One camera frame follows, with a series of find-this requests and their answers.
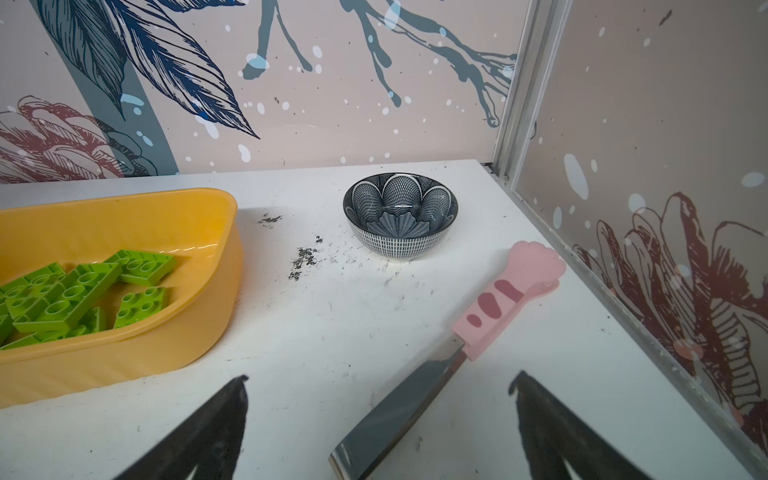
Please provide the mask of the green lego brick long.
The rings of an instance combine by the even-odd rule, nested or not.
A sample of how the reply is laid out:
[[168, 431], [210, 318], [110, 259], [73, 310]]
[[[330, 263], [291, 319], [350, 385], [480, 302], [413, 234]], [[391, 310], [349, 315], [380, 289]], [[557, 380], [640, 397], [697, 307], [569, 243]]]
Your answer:
[[67, 332], [101, 299], [122, 273], [119, 263], [80, 264], [54, 282], [14, 320], [20, 332]]

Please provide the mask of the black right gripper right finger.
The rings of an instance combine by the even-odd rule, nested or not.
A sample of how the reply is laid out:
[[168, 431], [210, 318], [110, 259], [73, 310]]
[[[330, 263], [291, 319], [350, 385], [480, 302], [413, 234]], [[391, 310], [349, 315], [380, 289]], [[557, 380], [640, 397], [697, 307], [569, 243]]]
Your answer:
[[598, 435], [534, 377], [520, 372], [516, 395], [522, 447], [533, 479], [642, 479], [650, 477]]

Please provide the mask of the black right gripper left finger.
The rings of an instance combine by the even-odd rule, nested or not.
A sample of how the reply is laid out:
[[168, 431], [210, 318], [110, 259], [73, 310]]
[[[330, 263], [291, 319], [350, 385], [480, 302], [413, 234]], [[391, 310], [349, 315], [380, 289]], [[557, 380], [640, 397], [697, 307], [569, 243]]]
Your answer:
[[246, 427], [245, 375], [235, 377], [120, 479], [231, 479]]

